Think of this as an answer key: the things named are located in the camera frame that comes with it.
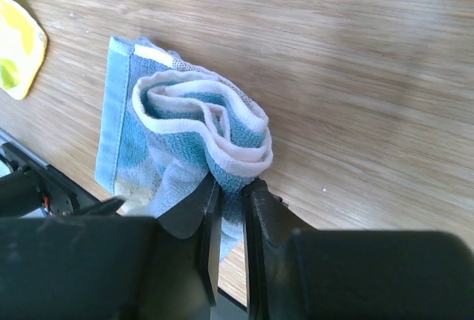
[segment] wood surface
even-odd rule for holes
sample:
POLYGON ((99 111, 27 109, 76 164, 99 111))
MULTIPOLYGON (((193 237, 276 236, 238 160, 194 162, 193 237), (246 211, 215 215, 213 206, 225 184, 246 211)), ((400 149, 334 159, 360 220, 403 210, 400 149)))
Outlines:
MULTIPOLYGON (((99 198, 111 35, 215 70, 271 120, 263 177, 321 229, 441 229, 474 246, 474 0, 18 0, 50 38, 0 126, 99 198)), ((240 245, 220 285, 245 301, 240 245)))

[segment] black cylinder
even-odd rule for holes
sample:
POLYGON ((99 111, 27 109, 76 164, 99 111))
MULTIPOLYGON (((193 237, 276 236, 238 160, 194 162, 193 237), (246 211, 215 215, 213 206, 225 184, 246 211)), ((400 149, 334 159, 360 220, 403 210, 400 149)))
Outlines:
POLYGON ((43 203, 35 172, 19 169, 0 178, 0 216, 20 217, 43 203))

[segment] wood grain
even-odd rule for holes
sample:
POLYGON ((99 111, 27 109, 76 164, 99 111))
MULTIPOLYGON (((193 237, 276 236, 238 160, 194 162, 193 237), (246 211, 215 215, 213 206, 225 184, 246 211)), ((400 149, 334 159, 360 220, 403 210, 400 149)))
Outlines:
MULTIPOLYGON (((0 125, 98 197, 107 43, 148 36, 268 113, 272 190, 320 228, 449 230, 474 246, 474 0, 19 0, 50 37, 0 125)), ((240 245, 220 285, 245 300, 240 245)))

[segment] towel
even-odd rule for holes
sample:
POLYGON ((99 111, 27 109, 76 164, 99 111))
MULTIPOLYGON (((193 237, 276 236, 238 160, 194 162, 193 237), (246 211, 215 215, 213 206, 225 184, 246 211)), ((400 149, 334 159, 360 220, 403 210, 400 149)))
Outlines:
POLYGON ((111 38, 96 180, 127 215, 160 216, 210 171, 222 259, 243 236, 241 190, 272 159, 267 115, 231 81, 146 38, 111 38))
POLYGON ((0 0, 0 87, 23 99, 44 61, 47 37, 13 0, 0 0))

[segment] blue towel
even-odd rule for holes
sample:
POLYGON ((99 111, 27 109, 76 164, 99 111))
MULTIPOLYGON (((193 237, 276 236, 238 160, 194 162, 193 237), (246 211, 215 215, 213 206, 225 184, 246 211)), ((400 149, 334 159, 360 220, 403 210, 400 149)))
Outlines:
POLYGON ((272 159, 268 117, 232 82, 145 38, 111 38, 96 180, 127 215, 160 216, 210 171, 222 259, 243 236, 241 189, 272 159))

